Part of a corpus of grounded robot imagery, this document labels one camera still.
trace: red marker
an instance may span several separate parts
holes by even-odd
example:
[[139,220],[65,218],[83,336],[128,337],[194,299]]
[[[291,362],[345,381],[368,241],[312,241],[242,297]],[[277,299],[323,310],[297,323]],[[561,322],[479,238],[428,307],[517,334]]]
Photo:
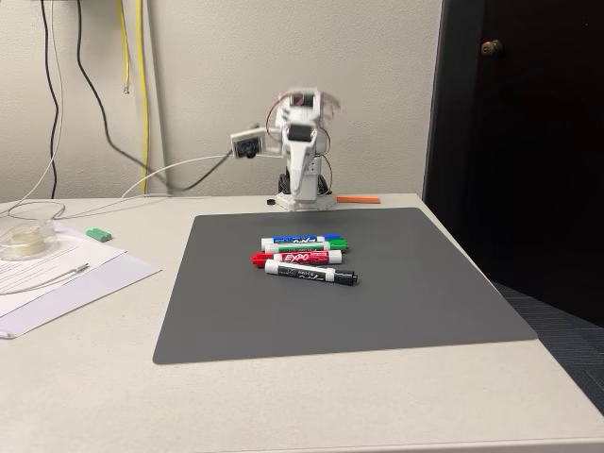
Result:
[[340,250],[275,254],[257,252],[252,255],[252,264],[259,269],[264,267],[267,260],[294,262],[296,264],[340,264],[342,262],[342,252]]

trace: red marker cap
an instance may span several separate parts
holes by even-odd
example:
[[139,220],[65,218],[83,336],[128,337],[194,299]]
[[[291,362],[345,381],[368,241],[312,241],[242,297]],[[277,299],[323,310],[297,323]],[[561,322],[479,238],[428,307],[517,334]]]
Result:
[[252,255],[252,264],[254,264],[259,269],[262,269],[262,268],[264,268],[264,263],[266,262],[266,260],[272,260],[272,259],[273,259],[272,253],[256,252],[254,255]]

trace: robotic arm base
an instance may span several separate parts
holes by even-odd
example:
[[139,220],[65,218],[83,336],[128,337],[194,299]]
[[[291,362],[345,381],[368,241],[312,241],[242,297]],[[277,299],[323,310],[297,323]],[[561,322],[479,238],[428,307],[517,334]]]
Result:
[[285,210],[329,210],[336,204],[336,195],[320,195],[312,203],[303,203],[294,200],[293,195],[280,192],[277,195],[277,204]]

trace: green marker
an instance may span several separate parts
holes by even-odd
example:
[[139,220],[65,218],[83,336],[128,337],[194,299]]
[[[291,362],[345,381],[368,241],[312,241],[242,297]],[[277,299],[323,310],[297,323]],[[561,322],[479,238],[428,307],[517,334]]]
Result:
[[348,250],[346,239],[330,239],[325,243],[268,243],[265,253],[316,252],[327,250]]

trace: yellow cable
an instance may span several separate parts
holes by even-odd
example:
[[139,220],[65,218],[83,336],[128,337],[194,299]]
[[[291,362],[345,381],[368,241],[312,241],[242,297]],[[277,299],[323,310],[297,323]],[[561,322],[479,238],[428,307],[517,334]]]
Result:
[[[141,75],[141,94],[143,95],[143,127],[144,127],[144,148],[143,148],[143,175],[147,176],[147,162],[149,161],[149,112],[147,108],[147,88],[144,81],[144,61],[143,61],[143,0],[138,0],[136,25],[139,42],[139,73]],[[141,190],[146,193],[146,181],[141,184]]]
[[130,85],[130,55],[128,52],[128,39],[126,36],[126,24],[124,23],[124,7],[122,6],[122,0],[117,0],[117,12],[120,15],[122,46],[124,47],[124,93],[128,94],[128,86]]

